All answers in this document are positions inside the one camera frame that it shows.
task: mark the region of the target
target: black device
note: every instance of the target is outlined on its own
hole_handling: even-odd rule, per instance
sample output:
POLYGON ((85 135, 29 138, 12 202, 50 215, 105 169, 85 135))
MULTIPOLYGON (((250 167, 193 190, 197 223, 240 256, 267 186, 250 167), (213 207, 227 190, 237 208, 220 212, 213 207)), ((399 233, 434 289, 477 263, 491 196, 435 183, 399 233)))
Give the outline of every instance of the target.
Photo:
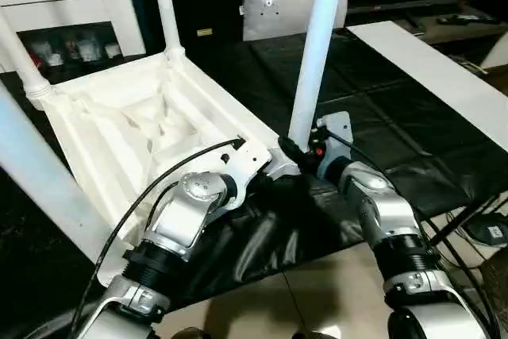
POLYGON ((501 21, 491 16, 478 16, 478 15, 453 15, 448 17, 438 17, 437 23, 441 25, 469 25, 476 24, 500 24, 501 21))

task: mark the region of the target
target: black tabletop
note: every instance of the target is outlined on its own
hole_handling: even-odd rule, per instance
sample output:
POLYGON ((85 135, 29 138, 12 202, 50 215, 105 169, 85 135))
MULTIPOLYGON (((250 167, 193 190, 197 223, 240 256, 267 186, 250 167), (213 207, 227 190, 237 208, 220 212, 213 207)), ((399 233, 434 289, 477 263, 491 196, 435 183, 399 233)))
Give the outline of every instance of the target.
MULTIPOLYGON (((286 134, 303 36, 201 48, 188 56, 279 134, 286 134)), ((0 77, 61 156, 43 113, 15 74, 0 77)), ((317 116, 348 111, 355 143, 427 216, 508 189, 508 154, 422 85, 353 35, 332 39, 317 116)), ((2 173, 0 333, 15 337, 77 303, 92 264, 2 173)), ((361 241, 334 187, 310 176, 262 188, 207 228, 180 280, 174 308, 262 279, 361 241)))

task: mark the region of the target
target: white cabinet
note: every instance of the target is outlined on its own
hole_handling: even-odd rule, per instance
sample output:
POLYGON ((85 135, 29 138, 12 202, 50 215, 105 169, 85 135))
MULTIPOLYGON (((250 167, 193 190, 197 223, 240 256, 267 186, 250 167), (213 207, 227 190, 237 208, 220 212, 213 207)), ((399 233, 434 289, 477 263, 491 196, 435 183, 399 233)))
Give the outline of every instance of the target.
MULTIPOLYGON (((0 6, 16 32, 106 21, 123 56, 145 53, 131 0, 0 0, 0 6)), ((0 52, 0 70, 14 70, 6 52, 0 52)))

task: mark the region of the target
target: wire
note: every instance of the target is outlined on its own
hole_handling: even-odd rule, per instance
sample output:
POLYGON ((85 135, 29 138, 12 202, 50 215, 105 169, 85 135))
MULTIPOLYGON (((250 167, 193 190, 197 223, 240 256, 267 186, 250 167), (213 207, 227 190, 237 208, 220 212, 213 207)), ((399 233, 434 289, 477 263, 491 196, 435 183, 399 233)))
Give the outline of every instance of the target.
POLYGON ((498 210, 500 210, 505 204, 508 203, 508 197, 506 197, 502 202, 500 202, 489 214, 494 214, 498 210))
POLYGON ((157 199, 155 200, 155 202, 153 203, 152 208, 150 209, 150 213, 148 214, 148 218, 146 219, 146 226, 144 227, 145 231, 148 230, 148 227, 152 223, 153 215, 155 214, 157 206, 159 205, 160 201, 166 195, 166 193, 168 193, 174 186, 176 186, 176 184, 178 184, 178 182, 171 183, 169 186, 164 188, 162 190, 162 192, 160 192, 159 196, 157 196, 157 199))
MULTIPOLYGON (((453 214, 452 214, 451 212, 448 212, 448 213, 446 214, 446 222, 448 222, 448 223, 449 223, 452 219, 453 219, 453 214)), ((457 234, 457 236, 459 236, 460 238, 462 238, 463 240, 465 240, 465 241, 466 241, 466 242, 467 242, 467 243, 468 243, 468 244, 469 244, 469 245, 473 248, 473 250, 474 250, 476 253, 478 253, 478 255, 479 255, 480 257, 482 257, 482 260, 483 260, 483 261, 486 261, 486 260, 487 260, 487 258, 485 258, 485 256, 484 256, 484 255, 483 255, 483 254, 479 251, 479 249, 478 249, 478 248, 476 248, 475 243, 471 242, 471 240, 469 239, 468 235, 467 235, 467 234, 466 234, 466 233, 462 230, 462 228, 460 228, 460 227, 459 227, 459 228, 457 228, 457 230, 456 230, 456 234, 457 234)))
MULTIPOLYGON (((375 170, 381 172, 384 177, 386 177, 388 180, 390 180, 390 177, 388 176, 388 174, 380 166, 378 166, 375 163, 375 161, 372 160, 372 158, 367 153, 365 153, 360 148, 357 148, 354 144, 346 141, 342 137, 339 137, 335 133, 332 133, 329 130, 326 130, 326 132, 333 139, 336 139, 337 141, 341 142, 345 146, 348 146, 351 150, 353 150, 354 152, 356 152, 357 154, 362 156, 365 160, 367 160, 368 162, 370 162, 372 164, 372 166, 374 167, 375 170)), ((398 191, 397 187, 393 184, 393 182, 391 182, 391 184, 393 185, 395 191, 397 191, 397 193, 402 195, 398 191)), ((412 204, 410 204, 410 205, 413 208, 413 210, 416 212, 416 216, 415 217, 416 217, 418 225, 420 226, 421 231, 425 232, 422 229, 422 226, 421 226, 421 220, 422 220, 422 217, 423 217, 423 213, 416 206, 413 206, 412 204)), ((428 220, 426 220, 426 222, 430 225, 430 227, 434 230, 434 232, 436 234, 438 234, 440 232, 439 228, 437 228, 436 224, 434 224, 434 222, 432 220, 428 219, 428 220)), ((498 320, 497 320, 497 318, 495 316, 495 313, 494 313, 494 310, 492 308, 492 305, 490 304, 489 300, 487 299, 487 297, 483 293, 483 290, 481 289, 481 287, 480 287, 480 285, 478 283, 478 280, 472 274, 471 269, 468 268, 468 266, 466 265, 466 263, 464 262, 464 260, 460 256, 460 254, 455 250, 453 245, 450 244, 450 241, 448 241, 448 239, 446 237, 444 237, 442 242, 444 243, 444 245, 446 245, 446 247, 448 248, 448 250, 450 251, 452 256, 455 258, 455 260, 459 264, 459 267, 462 269, 462 271, 465 273, 465 275, 469 278, 471 284, 476 289, 476 292, 478 293, 478 296, 479 296, 480 300, 482 301, 482 304, 485 306, 485 311, 487 312, 488 320, 486 319, 485 315, 479 314, 479 310, 474 308, 475 304, 469 298, 468 295, 463 293, 464 295, 461 295, 461 296, 464 298, 464 300, 467 302, 467 304, 470 306, 470 308, 473 306, 472 310, 475 311, 475 313, 477 314, 478 319, 480 320, 482 325, 485 327, 485 329, 487 329, 487 331, 489 332, 489 335, 490 335, 491 339, 500 339, 501 338, 501 332, 499 330, 498 320)))
POLYGON ((196 152, 195 154, 192 154, 191 156, 187 157, 186 159, 175 164, 169 170, 165 171, 161 176, 159 176, 152 183, 150 183, 148 185, 148 187, 146 187, 146 189, 141 193, 141 195, 138 196, 138 198, 134 201, 134 203, 127 210, 127 212, 125 212, 124 216, 120 219, 117 226, 114 227, 110 236, 106 240, 106 243, 104 244, 104 247, 102 248, 101 253, 98 256, 97 262, 95 263, 94 272, 92 273, 92 276, 90 277, 90 280, 88 281, 87 287, 85 287, 85 291, 83 292, 81 300, 79 301, 79 305, 76 308, 76 311, 74 312, 74 316, 72 317, 71 331, 69 332, 69 335, 67 336, 69 339, 73 338, 74 332, 76 331, 76 328, 78 325, 78 321, 81 318, 81 313, 83 312, 83 307, 85 306, 85 303, 87 302, 88 293, 90 293, 90 289, 94 283, 95 277, 98 274, 98 270, 101 267, 102 262, 104 261, 104 258, 106 257, 106 254, 110 250, 110 246, 113 244, 113 241, 116 238, 116 236, 118 235, 120 228, 125 224, 127 219, 130 217, 131 214, 133 214, 134 210, 136 210, 136 208, 141 204, 141 202, 144 200, 144 198, 147 197, 147 195, 150 193, 150 191, 152 191, 157 186, 157 184, 159 184, 162 180, 167 178, 171 173, 175 172, 180 167, 182 167, 185 164, 189 163, 190 161, 198 158, 199 156, 202 156, 204 154, 207 154, 210 151, 213 151, 217 148, 224 147, 224 146, 227 146, 230 144, 232 144, 233 147, 235 147, 237 145, 242 145, 243 143, 244 143, 244 140, 242 138, 231 139, 229 141, 214 144, 213 146, 210 146, 209 148, 205 148, 201 151, 196 152))
MULTIPOLYGON (((437 232, 439 232, 439 228, 437 228, 436 224, 432 220, 430 219, 427 220, 427 224, 430 225, 430 227, 434 230, 434 232, 436 232, 436 234, 437 232)), ((485 307, 485 311, 487 312, 488 316, 488 322, 483 314, 478 315, 478 319, 482 322, 485 329, 487 329, 491 339, 501 339, 501 331, 499 330, 498 319, 495 316, 494 309, 492 308, 491 303, 489 302, 481 286, 479 285, 478 280, 475 278, 471 270, 468 268, 468 266, 466 265, 460 254, 455 250, 450 241, 448 241, 448 238, 443 239, 443 243, 446 246, 446 248, 448 248, 453 258, 455 258, 455 261, 457 261, 462 271, 469 278, 469 281, 475 288, 476 293, 478 294, 480 300, 482 301, 482 304, 485 307)), ((469 306, 474 306, 474 303, 470 299, 467 301, 469 306)))

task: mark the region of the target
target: metal bracket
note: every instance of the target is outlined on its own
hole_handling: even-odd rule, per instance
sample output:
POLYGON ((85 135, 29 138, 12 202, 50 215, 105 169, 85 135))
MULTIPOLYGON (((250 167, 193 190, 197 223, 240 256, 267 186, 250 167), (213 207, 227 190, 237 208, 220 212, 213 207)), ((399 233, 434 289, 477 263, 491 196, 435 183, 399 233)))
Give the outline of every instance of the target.
MULTIPOLYGON (((347 142, 353 141, 351 131, 351 121, 347 111, 340 111, 334 114, 328 114, 321 117, 316 122, 317 127, 326 127, 328 131, 338 135, 347 142)), ((324 179, 328 166, 338 157, 345 156, 351 159, 351 150, 348 146, 329 137, 325 141, 326 153, 325 157, 317 168, 318 179, 324 179)))

